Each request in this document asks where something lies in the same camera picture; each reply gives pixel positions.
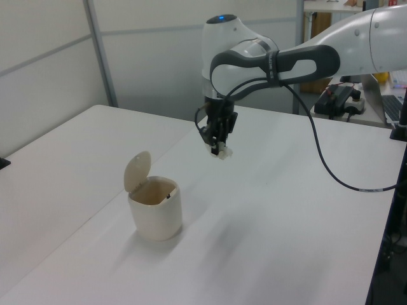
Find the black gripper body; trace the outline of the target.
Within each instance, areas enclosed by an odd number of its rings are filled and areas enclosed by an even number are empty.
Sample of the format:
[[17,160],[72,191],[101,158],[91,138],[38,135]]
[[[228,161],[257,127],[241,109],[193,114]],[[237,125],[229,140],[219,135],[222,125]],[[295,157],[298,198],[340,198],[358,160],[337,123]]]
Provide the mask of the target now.
[[205,97],[207,103],[205,113],[207,115],[207,126],[212,131],[218,132],[221,124],[221,118],[227,117],[235,112],[235,103],[230,100],[213,99]]

